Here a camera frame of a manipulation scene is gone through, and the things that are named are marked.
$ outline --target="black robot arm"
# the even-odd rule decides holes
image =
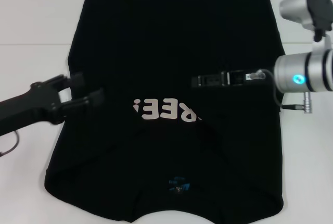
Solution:
[[[83,86],[81,74],[71,78],[60,75],[45,82],[34,83],[25,94],[0,102],[0,136],[39,121],[57,125],[73,111],[92,109],[103,103],[102,89],[84,98],[61,103],[61,90]]]

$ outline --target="cable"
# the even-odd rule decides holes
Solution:
[[[282,104],[280,103],[280,101],[278,100],[278,98],[276,96],[276,84],[275,84],[275,81],[274,81],[274,75],[273,75],[273,73],[270,70],[268,70],[268,69],[260,69],[260,70],[262,72],[266,73],[266,74],[269,74],[270,77],[272,78],[272,80],[273,80],[273,98],[274,98],[274,102],[276,103],[277,106],[279,106],[281,108]]]
[[[16,147],[19,145],[20,143],[20,135],[19,132],[17,130],[14,131],[15,135],[16,135],[16,143],[14,145],[14,147],[12,147],[10,150],[6,151],[6,152],[0,152],[0,157],[9,154],[10,152],[12,152],[14,149],[16,149]]]

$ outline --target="robotic arm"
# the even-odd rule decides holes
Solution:
[[[0,136],[39,121],[48,121],[57,125],[76,111],[93,110],[103,103],[102,89],[84,98],[61,103],[59,97],[61,90],[83,86],[82,74],[75,74],[70,79],[60,75],[45,82],[33,83],[25,94],[0,102]]]
[[[310,92],[333,91],[333,50],[326,34],[332,30],[331,0],[284,0],[280,4],[283,18],[303,25],[314,32],[312,52],[280,56],[274,69],[222,71],[220,74],[192,78],[192,87],[240,86],[267,83],[266,75],[274,80],[275,102],[283,109],[312,112]],[[304,93],[300,105],[281,105],[276,88],[282,93]]]

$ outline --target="white table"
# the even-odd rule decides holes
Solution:
[[[84,0],[0,0],[0,101],[22,94],[35,81],[67,73],[66,58]],[[311,33],[282,20],[281,0],[271,0],[287,54],[311,50]],[[62,93],[69,98],[68,91]],[[284,103],[300,103],[287,94]],[[283,111],[285,207],[263,224],[325,224],[333,220],[333,93],[313,94],[312,115]],[[20,130],[21,143],[0,158],[0,223],[117,223],[94,216],[49,195],[44,174],[62,126],[37,123]],[[0,137],[0,151],[15,142]],[[209,221],[164,211],[137,224],[204,224]]]

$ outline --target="t-shirt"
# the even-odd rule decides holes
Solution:
[[[47,191],[92,214],[133,222],[179,210],[250,223],[283,207],[279,108],[272,84],[191,87],[192,77],[273,67],[283,55],[270,0],[85,0],[68,57],[80,98]]]

